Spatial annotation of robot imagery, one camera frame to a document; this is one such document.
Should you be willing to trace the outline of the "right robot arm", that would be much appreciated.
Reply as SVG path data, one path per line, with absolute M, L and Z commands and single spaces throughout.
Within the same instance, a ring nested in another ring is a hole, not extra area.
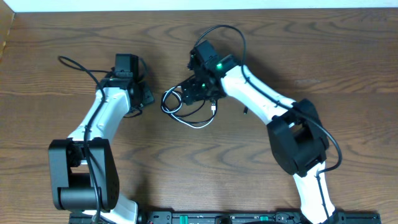
M 326 150 L 336 141 L 313 103 L 281 95 L 232 55 L 192 53 L 188 68 L 195 76 L 182 84 L 184 103 L 230 96 L 251 110 L 266 125 L 276 162 L 294 178 L 304 217 L 311 223 L 330 223 L 335 206 L 325 180 L 332 170 L 326 166 Z

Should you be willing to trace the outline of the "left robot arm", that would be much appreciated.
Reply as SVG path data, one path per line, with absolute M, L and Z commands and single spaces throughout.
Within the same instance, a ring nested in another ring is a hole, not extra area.
M 137 202 L 120 191 L 111 144 L 124 118 L 154 102 L 143 59 L 116 54 L 115 66 L 96 83 L 95 100 L 80 125 L 48 149 L 53 204 L 70 212 L 70 223 L 147 223 Z

